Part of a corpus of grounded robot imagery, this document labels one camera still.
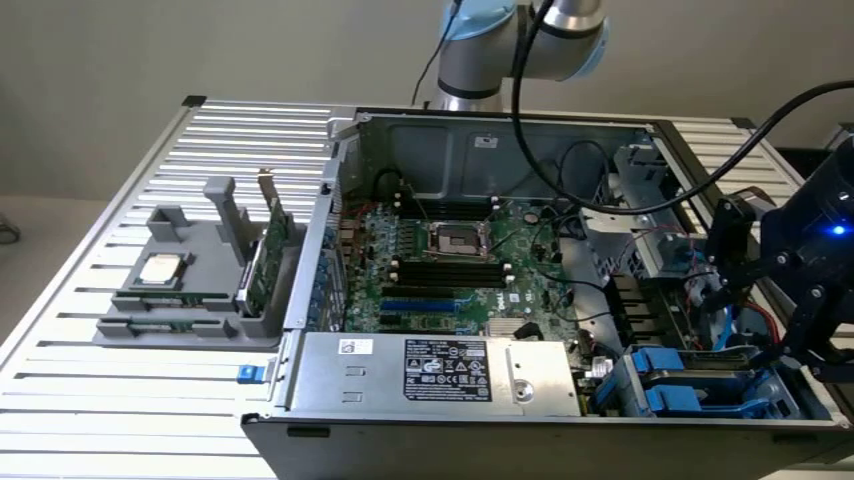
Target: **cpu socket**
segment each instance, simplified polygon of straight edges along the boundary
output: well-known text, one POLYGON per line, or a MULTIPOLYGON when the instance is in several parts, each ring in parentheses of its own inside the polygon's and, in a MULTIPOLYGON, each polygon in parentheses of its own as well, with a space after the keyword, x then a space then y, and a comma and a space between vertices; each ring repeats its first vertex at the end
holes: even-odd
POLYGON ((486 259, 489 238, 489 227, 483 222, 434 222, 427 250, 439 255, 486 259))

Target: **sticker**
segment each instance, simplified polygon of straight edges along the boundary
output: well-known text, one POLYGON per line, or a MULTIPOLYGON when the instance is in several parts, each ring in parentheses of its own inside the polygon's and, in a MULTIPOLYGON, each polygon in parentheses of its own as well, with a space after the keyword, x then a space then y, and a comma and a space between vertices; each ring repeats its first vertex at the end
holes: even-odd
POLYGON ((475 137, 475 148, 498 148, 498 138, 475 137))
POLYGON ((342 338, 338 341, 339 355, 371 355, 373 353, 374 340, 370 338, 342 338))
POLYGON ((405 355, 403 395, 409 400, 493 401, 485 341, 407 339, 405 355))

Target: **slotted metal surface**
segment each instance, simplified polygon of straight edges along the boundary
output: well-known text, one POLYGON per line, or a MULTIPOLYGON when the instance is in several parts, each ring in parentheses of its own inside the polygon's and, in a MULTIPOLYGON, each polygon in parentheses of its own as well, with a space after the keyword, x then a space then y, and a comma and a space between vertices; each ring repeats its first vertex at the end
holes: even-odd
MULTIPOLYGON (((44 478, 271 479, 235 413, 266 387, 238 385, 238 366, 270 354, 103 349, 90 343, 110 295, 148 239, 158 204, 216 219, 202 195, 210 175, 236 178, 254 220, 267 211, 255 183, 272 168, 285 207, 307 222, 330 158, 331 107, 208 101, 170 124, 92 232, 0 348, 0 476, 44 478)), ((746 133, 728 120, 678 119, 707 168, 746 133)), ((794 191, 772 150, 725 177, 725 192, 762 183, 776 199, 794 191)))

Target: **warning label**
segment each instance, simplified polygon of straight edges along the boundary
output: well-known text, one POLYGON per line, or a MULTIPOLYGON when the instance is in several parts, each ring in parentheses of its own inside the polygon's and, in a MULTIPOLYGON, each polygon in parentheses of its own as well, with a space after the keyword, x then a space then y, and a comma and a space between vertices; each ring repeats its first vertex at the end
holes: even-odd
POLYGON ((407 340, 403 395, 433 402, 491 402, 486 342, 407 340))

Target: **motherboard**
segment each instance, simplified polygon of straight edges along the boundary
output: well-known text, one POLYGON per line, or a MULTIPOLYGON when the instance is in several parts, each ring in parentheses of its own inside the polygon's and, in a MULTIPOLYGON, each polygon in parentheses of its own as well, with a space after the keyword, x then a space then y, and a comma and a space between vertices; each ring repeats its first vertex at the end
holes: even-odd
POLYGON ((557 214, 517 201, 351 207, 339 237, 345 330, 513 337, 534 323, 543 339, 570 341, 571 287, 547 278, 566 278, 558 238, 545 228, 557 214))

